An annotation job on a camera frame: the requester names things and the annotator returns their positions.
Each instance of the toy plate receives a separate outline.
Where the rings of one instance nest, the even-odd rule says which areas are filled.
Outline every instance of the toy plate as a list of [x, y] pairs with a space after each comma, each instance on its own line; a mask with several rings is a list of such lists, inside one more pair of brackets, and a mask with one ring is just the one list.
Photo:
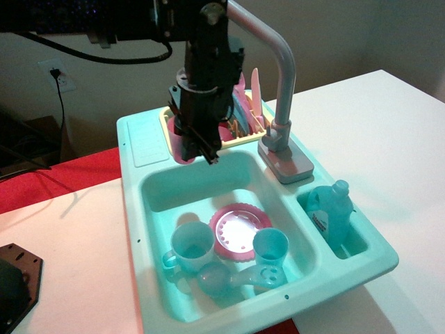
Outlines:
[[235, 261], [255, 257], [252, 241], [258, 230], [272, 227], [267, 214], [254, 205], [233, 203], [219, 209], [210, 220], [215, 232], [215, 252]]

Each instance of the white table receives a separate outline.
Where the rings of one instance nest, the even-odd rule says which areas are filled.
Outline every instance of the white table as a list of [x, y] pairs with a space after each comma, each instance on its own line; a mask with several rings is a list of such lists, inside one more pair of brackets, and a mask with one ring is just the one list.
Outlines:
[[[300, 333], [443, 333], [445, 104], [378, 71], [297, 94], [291, 119], [400, 256], [295, 316]], [[44, 259], [40, 301], [14, 333], [141, 332], [126, 224], [120, 180], [0, 215], [0, 245]]]
[[445, 333], [445, 104], [377, 71], [297, 94], [293, 131], [400, 257], [294, 317], [301, 334]]

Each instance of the sink compartment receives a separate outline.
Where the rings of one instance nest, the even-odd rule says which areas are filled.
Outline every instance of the sink compartment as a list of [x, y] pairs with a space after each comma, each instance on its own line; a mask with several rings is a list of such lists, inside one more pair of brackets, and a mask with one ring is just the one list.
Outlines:
[[[147, 251], [155, 259], [161, 259], [170, 250], [170, 238], [178, 225], [190, 221], [208, 223], [221, 207], [244, 202], [267, 213], [272, 225], [289, 238], [289, 253], [284, 262], [288, 282], [310, 274], [316, 263], [314, 249], [294, 223], [280, 194], [264, 177], [256, 160], [246, 152], [222, 154], [219, 163], [211, 169], [212, 173], [208, 173], [208, 164], [201, 161], [153, 173], [144, 180], [141, 196], [152, 245], [152, 249]], [[221, 260], [232, 271], [255, 264], [254, 261]], [[183, 322], [196, 321], [262, 293], [246, 285], [213, 300], [200, 291], [192, 275], [179, 269], [164, 271], [160, 261], [156, 272], [163, 307], [172, 317]]]
[[[299, 196], [297, 196], [297, 201], [300, 206], [305, 209], [307, 205], [307, 199], [309, 197], [311, 191], [306, 191]], [[356, 225], [359, 224], [360, 218], [357, 216], [357, 210], [354, 211], [350, 215], [350, 229], [349, 233], [340, 246], [340, 248], [336, 250], [331, 250], [339, 259], [348, 259], [354, 255], [363, 253], [368, 248], [367, 243], [363, 239], [363, 236], [357, 231]]]

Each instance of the sink basin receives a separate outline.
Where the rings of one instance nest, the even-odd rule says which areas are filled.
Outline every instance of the sink basin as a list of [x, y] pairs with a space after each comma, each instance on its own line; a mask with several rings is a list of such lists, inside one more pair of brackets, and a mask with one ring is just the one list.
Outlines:
[[[333, 252], [304, 212], [309, 192], [334, 180], [292, 139], [315, 165], [312, 177], [280, 184], [257, 154], [257, 142], [220, 151], [209, 166], [198, 157], [177, 164], [163, 135], [165, 109], [118, 120], [118, 139], [129, 238], [140, 311], [146, 333], [251, 333], [372, 280], [398, 264], [398, 256], [355, 206], [351, 230]], [[196, 277], [165, 271], [162, 255], [178, 225], [208, 223], [220, 208], [247, 203], [267, 213], [289, 239], [284, 261], [287, 283], [272, 290], [242, 286], [212, 299]], [[232, 271], [254, 261], [221, 259]]]

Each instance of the toy bottle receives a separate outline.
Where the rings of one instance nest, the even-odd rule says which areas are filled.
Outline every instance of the toy bottle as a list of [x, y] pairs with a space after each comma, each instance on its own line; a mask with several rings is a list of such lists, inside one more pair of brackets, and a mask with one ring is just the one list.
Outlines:
[[349, 184], [338, 180], [332, 186], [318, 186], [307, 199], [306, 213], [332, 250], [338, 249], [349, 232], [353, 203]]

